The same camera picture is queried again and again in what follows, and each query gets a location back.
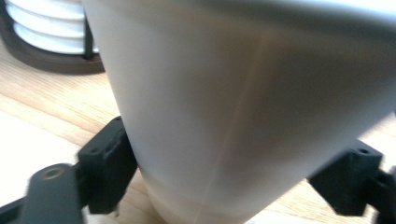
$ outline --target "wooden surface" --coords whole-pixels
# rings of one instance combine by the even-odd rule
[[[0,206],[23,196],[35,171],[75,162],[76,152],[119,114],[106,74],[63,76],[12,58],[0,42]],[[389,115],[361,136],[384,152],[384,169],[396,164],[396,120]],[[249,223],[370,223],[338,217],[302,181]],[[164,223],[149,202],[137,173],[120,204],[120,216],[87,216],[89,223]]]

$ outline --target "wooden table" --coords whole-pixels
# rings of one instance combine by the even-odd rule
[[[23,196],[28,178],[76,152],[119,115],[106,74],[64,76],[29,67],[0,43],[0,206]],[[361,137],[396,164],[396,120],[391,115]],[[302,181],[249,223],[370,223],[338,217]],[[149,202],[139,172],[120,203],[120,216],[88,216],[90,223],[164,223]]]

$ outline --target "white cup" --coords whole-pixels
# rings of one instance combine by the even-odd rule
[[[243,223],[396,106],[394,27],[270,2],[83,2],[169,223]]]

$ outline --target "black holder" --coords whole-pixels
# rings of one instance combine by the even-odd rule
[[[0,36],[7,51],[19,61],[43,71],[67,75],[105,72],[100,55],[92,51],[93,38],[87,19],[85,19],[83,55],[53,53],[36,48],[15,33],[13,23],[14,21],[7,14],[5,0],[0,0]]]
[[[376,224],[396,223],[396,173],[378,169],[382,154],[357,142],[308,177],[340,216],[362,216],[367,204]],[[0,224],[82,224],[92,214],[116,210],[137,169],[120,117],[110,121],[78,153],[74,166],[56,164],[35,173],[27,196],[0,208]]]

